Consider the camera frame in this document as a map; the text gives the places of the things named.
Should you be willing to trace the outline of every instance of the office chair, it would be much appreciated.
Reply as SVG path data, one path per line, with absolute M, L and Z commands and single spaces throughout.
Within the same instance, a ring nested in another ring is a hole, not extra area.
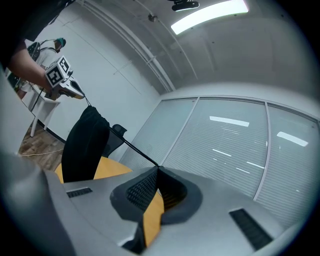
M 112 129 L 121 137 L 123 137 L 125 132 L 127 131 L 120 124 L 113 125 Z M 109 134 L 109 139 L 105 145 L 102 156 L 107 158 L 113 151 L 119 148 L 123 143 L 124 143 L 123 140 L 121 140 L 119 137 L 117 137 L 114 133 L 111 132 Z

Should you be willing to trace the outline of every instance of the vent grille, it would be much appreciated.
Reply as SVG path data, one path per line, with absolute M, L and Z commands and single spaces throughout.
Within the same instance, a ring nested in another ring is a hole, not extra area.
M 272 241 L 272 238 L 244 209 L 231 211 L 229 214 L 256 251 Z
M 90 192 L 92 192 L 91 188 L 85 187 L 85 188 L 80 188 L 77 190 L 68 191 L 66 194 L 68 195 L 69 198 L 74 198 L 74 197 L 88 194 Z

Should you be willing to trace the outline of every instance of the white desk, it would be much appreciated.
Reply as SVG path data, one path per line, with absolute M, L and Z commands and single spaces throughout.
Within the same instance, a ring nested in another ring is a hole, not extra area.
M 31 108 L 34 106 L 36 100 L 37 100 L 37 97 L 40 93 L 40 89 L 38 88 L 38 86 L 34 85 L 33 87 L 33 96 L 32 96 L 32 100 L 29 102 L 28 104 L 28 108 L 29 110 L 31 111 Z M 39 99 L 38 99 L 38 102 L 39 105 L 38 105 L 38 108 L 36 110 L 36 112 L 34 113 L 34 120 L 33 120 L 33 123 L 32 123 L 32 128 L 31 128 L 31 133 L 30 133 L 30 136 L 33 137 L 35 135 L 35 130 L 36 130 L 36 126 L 37 126 L 37 122 L 38 122 L 38 119 L 39 119 L 39 116 L 40 116 L 40 113 L 42 112 L 43 108 L 44 108 L 44 105 L 45 104 L 54 104 L 54 107 L 52 108 L 52 110 L 49 112 L 49 114 L 46 116 L 45 120 L 44 120 L 44 130 L 47 129 L 48 127 L 48 124 L 50 122 L 50 119 L 55 111 L 55 109 L 57 108 L 57 106 L 61 103 L 61 100 L 58 98 L 57 100 L 51 100 L 51 99 L 48 99 L 45 97 L 45 92 L 42 92 Z

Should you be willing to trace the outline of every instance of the white wall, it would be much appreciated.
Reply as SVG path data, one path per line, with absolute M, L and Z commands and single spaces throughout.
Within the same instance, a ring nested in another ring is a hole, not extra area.
M 110 126 L 126 128 L 124 137 L 132 141 L 159 103 L 159 93 L 151 86 L 159 86 L 158 79 L 122 38 L 77 3 L 66 8 L 36 41 L 59 37 L 66 39 L 59 56 L 71 64 L 90 103 Z M 130 60 L 132 64 L 117 72 Z M 87 103 L 64 95 L 61 100 L 48 128 L 66 140 Z M 126 148 L 122 145 L 110 158 L 118 161 Z
M 257 83 L 212 82 L 187 86 L 163 94 L 162 100 L 190 96 L 239 96 L 257 98 L 287 105 L 320 119 L 320 104 L 316 98 L 294 90 Z

